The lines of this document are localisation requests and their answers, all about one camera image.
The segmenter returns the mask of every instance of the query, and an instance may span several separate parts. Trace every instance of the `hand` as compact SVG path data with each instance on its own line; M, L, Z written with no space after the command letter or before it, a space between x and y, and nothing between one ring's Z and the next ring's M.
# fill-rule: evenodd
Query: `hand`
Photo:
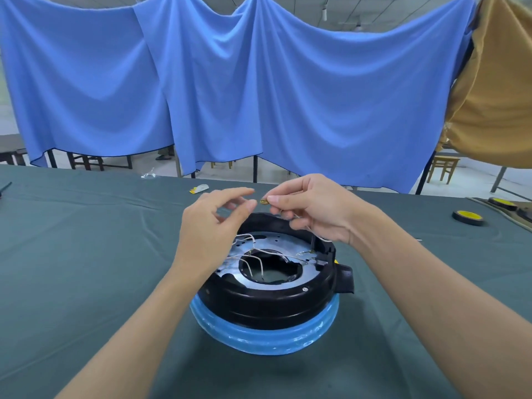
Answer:
M243 196L250 188L214 190L202 194L183 211L179 244L173 268L198 277L203 283L227 257L238 229L257 205ZM216 213L220 207L233 210L227 218Z
M356 214L373 208L321 174L284 182L263 199L270 203L272 214L281 213L284 219L291 220L293 229L309 227L322 238L347 244L352 242L352 223Z

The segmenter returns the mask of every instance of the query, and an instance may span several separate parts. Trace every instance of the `green tablecloth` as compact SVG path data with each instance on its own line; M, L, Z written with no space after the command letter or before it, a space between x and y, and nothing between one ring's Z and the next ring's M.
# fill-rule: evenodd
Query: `green tablecloth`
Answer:
M141 179L0 165L0 397L53 397L150 294L169 268L181 213L201 179ZM256 198L269 185L253 185ZM459 273L532 320L532 233L473 201L359 193ZM451 218L475 211L473 227ZM315 344L252 356L204 333L187 312L164 358L155 398L455 398L361 257L356 294Z

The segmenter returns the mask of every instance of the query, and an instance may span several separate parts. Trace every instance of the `ceiling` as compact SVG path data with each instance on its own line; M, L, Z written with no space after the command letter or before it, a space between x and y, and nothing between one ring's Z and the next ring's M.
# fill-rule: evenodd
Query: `ceiling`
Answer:
M114 8L136 0L50 0L80 8ZM229 15L244 0L203 0L219 14ZM366 32L385 32L451 0L274 0L312 26L331 31L352 31L360 22ZM519 0L532 8L532 0ZM327 2L327 20L322 8Z

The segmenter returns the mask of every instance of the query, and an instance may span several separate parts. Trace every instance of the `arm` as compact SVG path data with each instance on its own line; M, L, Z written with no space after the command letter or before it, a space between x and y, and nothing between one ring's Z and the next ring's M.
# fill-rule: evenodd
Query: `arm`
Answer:
M422 344L468 398L532 392L532 324L436 258L378 208L322 175L265 196L295 229L349 243Z
M238 228L256 206L253 189L203 194L183 213L172 267L129 320L63 388L57 399L143 399L177 324L197 290L227 257ZM224 219L219 207L234 209Z

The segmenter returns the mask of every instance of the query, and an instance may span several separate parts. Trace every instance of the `fingernail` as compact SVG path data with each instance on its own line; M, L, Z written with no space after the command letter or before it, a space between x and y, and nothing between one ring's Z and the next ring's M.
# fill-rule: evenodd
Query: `fingernail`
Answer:
M249 211L253 211L253 209L255 209L255 206L257 205L257 201L256 200L248 200L244 203L246 205L246 208L249 210Z

